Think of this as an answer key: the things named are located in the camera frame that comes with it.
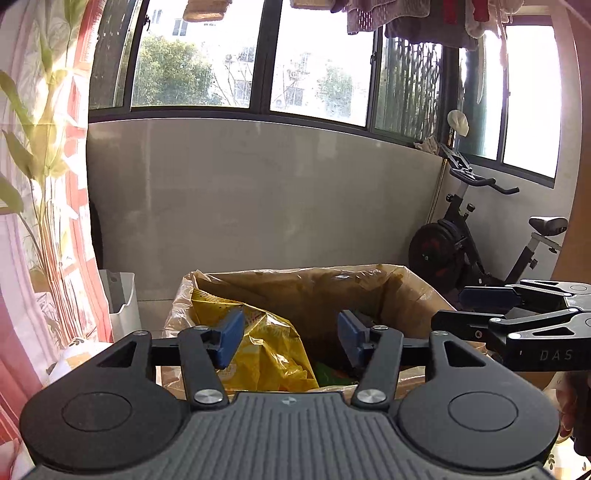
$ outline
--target handlebar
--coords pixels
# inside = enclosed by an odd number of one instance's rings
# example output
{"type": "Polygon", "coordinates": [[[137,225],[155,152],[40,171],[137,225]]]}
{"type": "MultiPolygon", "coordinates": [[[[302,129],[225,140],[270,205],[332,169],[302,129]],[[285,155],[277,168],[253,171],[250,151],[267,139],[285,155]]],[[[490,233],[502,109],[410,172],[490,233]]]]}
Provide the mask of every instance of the handlebar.
{"type": "Polygon", "coordinates": [[[486,179],[480,175],[476,175],[471,171],[461,170],[459,168],[450,168],[449,173],[452,177],[470,185],[471,187],[493,187],[497,192],[501,192],[503,195],[513,195],[519,192],[519,187],[505,190],[496,184],[495,179],[486,179]]]}

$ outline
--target black saddle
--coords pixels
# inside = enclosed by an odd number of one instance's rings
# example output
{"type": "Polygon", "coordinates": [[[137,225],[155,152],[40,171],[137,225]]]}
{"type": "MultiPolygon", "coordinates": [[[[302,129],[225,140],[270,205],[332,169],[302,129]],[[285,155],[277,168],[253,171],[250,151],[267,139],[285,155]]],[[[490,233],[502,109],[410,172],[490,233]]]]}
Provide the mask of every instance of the black saddle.
{"type": "Polygon", "coordinates": [[[564,233],[569,221],[564,217],[531,217],[530,225],[543,236],[556,236],[564,233]]]}

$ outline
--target stationary bike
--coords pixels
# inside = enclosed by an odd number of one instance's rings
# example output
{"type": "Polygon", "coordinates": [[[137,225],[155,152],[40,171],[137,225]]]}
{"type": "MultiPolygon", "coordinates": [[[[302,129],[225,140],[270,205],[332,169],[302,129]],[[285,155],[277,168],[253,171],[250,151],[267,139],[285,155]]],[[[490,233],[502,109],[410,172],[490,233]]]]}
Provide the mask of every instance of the stationary bike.
{"type": "Polygon", "coordinates": [[[525,246],[506,279],[501,280],[487,273],[482,265],[478,249],[466,223],[474,205],[466,205],[466,213],[460,211],[468,187],[491,187],[503,195],[519,192],[519,187],[505,190],[495,179],[476,175],[468,161],[460,153],[441,145],[450,161],[449,173],[461,181],[455,194],[448,194],[449,207],[445,216],[434,223],[423,225],[415,233],[408,251],[408,265],[419,277],[439,293],[466,286],[504,286],[516,283],[527,266],[535,268],[535,249],[540,243],[547,245],[552,253],[558,253],[561,245],[548,239],[566,231],[569,222],[564,217],[531,217],[529,224],[535,232],[525,246]]]}

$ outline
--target white wall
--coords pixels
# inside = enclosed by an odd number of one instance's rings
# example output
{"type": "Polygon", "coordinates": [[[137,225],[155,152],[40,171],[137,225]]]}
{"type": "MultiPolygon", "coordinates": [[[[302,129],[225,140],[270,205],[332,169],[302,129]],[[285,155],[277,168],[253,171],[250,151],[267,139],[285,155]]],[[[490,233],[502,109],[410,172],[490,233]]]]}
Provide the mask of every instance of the white wall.
{"type": "MultiPolygon", "coordinates": [[[[505,196],[490,187],[471,187],[465,197],[466,202],[476,206],[467,222],[484,266],[500,278],[507,276],[519,253],[529,241],[533,231],[528,224],[530,216],[569,217],[579,172],[582,107],[576,50],[566,10],[557,2],[550,0],[548,3],[558,45],[562,81],[562,128],[554,188],[550,189],[509,174],[474,166],[476,174],[494,177],[503,188],[519,187],[521,191],[515,195],[505,196]]],[[[455,192],[458,185],[458,180],[446,175],[437,202],[435,218],[443,216],[448,206],[445,196],[455,192]]],[[[554,239],[561,243],[563,236],[554,239]]],[[[524,277],[549,279],[557,256],[550,253],[544,245],[540,245],[535,258],[539,260],[539,264],[535,270],[528,268],[524,277]]]]}
{"type": "Polygon", "coordinates": [[[240,120],[90,124],[87,144],[105,268],[134,272],[140,302],[172,299],[195,269],[406,263],[441,169],[400,145],[240,120]]]}

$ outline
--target curtain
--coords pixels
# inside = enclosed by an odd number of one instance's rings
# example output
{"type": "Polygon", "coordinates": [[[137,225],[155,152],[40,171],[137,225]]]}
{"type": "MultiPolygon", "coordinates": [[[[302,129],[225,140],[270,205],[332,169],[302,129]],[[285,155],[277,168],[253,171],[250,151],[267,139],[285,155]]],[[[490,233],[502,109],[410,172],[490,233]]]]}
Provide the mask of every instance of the curtain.
{"type": "Polygon", "coordinates": [[[75,338],[109,341],[90,238],[88,84],[105,0],[0,14],[0,480],[18,418],[75,338]]]}

